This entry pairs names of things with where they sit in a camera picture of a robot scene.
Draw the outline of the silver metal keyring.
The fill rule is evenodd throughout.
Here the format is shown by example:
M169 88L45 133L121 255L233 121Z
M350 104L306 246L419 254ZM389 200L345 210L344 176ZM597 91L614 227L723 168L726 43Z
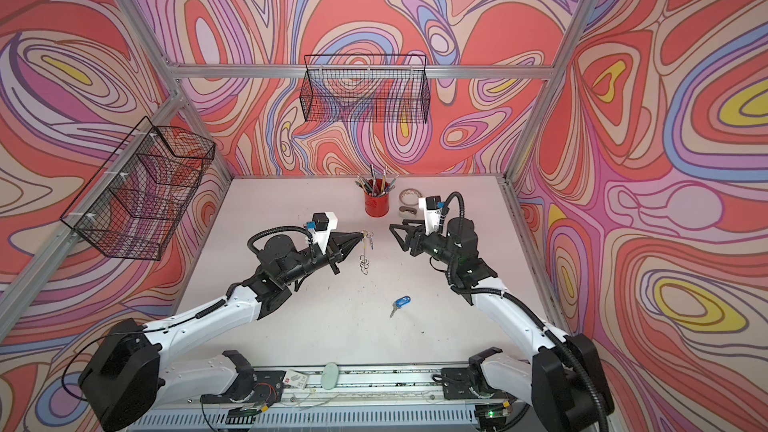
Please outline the silver metal keyring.
M360 271L361 271L361 273L363 275L368 275L369 274L369 269L370 269L370 261L369 261L368 254L372 250L369 247L369 243L368 243L368 239L367 239L367 235L369 233L372 233L372 232L367 231L367 230L363 230L362 231L362 234L363 234L362 247L363 247L363 249L362 249L361 255L359 256L359 267L360 267Z

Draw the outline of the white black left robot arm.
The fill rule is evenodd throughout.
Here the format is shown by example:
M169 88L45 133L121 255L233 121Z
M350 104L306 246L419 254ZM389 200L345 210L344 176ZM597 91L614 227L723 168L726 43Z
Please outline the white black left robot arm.
M365 238L337 232L332 224L279 226L247 241L260 264L226 293L183 313L140 325L117 323L103 337L77 385L105 431L121 431L155 406L193 396L215 395L244 402L258 385L250 362L234 350L211 359L180 356L236 327L279 309L303 280L324 267L339 270Z

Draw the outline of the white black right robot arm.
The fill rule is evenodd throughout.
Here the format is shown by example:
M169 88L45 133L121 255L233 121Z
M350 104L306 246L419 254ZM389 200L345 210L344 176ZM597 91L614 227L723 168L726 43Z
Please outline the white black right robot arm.
M489 348L468 361L479 394L506 393L525 403L548 431L609 430L615 404L595 344L545 321L514 296L481 257L463 196L422 197L420 220L392 224L400 248L442 264L449 289L493 320L523 358Z

